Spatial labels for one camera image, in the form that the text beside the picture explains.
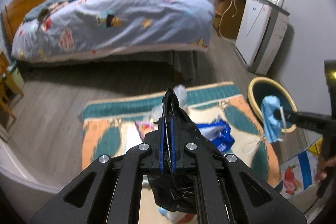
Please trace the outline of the right hand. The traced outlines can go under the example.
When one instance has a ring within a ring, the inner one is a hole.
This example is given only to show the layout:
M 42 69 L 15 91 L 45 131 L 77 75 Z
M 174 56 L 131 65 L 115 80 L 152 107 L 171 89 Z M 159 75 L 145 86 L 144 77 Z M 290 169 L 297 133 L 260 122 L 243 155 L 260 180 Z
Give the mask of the right hand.
M 323 181 L 327 178 L 327 168 L 333 168 L 336 165 L 336 157 L 333 156 L 330 159 L 325 160 L 322 156 L 318 158 L 317 174 L 315 176 L 315 182 Z

